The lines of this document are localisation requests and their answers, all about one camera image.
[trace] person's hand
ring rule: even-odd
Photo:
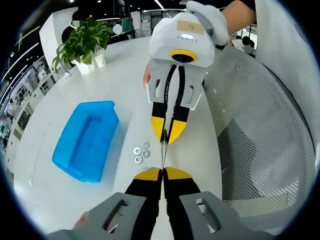
[[[76,221],[76,223],[74,224],[74,227],[73,227],[73,228],[75,228],[75,227],[79,226],[80,224],[82,224],[83,222],[85,222],[85,221],[87,220],[87,215],[88,215],[88,212],[87,212],[87,211],[84,212],[84,213],[81,215],[81,217],[79,218],[79,220]]]
[[[149,71],[149,63],[146,66],[144,70],[144,75],[143,75],[143,87],[147,87],[147,83],[150,81],[150,71]]]

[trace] blue silicone tray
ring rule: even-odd
[[[101,181],[119,119],[113,101],[80,103],[56,144],[52,162],[81,182]]]

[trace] small metal part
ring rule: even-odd
[[[142,156],[144,158],[148,158],[148,157],[150,157],[150,152],[148,150],[145,150],[145,151],[143,151]]]
[[[146,141],[146,142],[142,143],[141,147],[144,149],[148,149],[150,147],[150,142]]]
[[[142,150],[141,150],[141,147],[135,147],[134,149],[133,149],[133,153],[135,154],[135,155],[140,155],[141,153],[142,153]]]
[[[141,156],[135,156],[134,157],[134,162],[136,164],[140,164],[140,163],[142,163],[142,161],[143,161],[143,158]]]

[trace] white table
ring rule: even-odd
[[[14,188],[26,212],[46,233],[71,229],[84,211],[114,192],[126,190],[134,175],[161,166],[160,144],[151,128],[152,104],[147,101],[142,77],[147,65],[150,38],[108,46],[107,65],[81,76],[60,79],[31,116],[13,166]],[[75,107],[82,102],[114,101],[119,117],[100,183],[80,182],[52,163],[60,134]],[[151,156],[134,163],[133,148],[150,142]],[[189,114],[187,127],[168,146],[166,166],[189,172],[202,191],[222,197],[221,165],[214,123],[205,95]],[[164,223],[165,206],[154,230],[157,239],[170,225]]]

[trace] gray gripper base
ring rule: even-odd
[[[201,199],[208,214],[217,221],[216,232],[210,233],[207,220],[198,207]],[[180,200],[188,215],[194,240],[269,240],[273,236],[253,231],[240,223],[237,212],[209,191],[182,195]]]
[[[136,219],[146,198],[117,192],[88,212],[85,222],[72,230],[47,235],[49,240],[130,240]],[[123,217],[114,233],[104,229],[122,205]]]

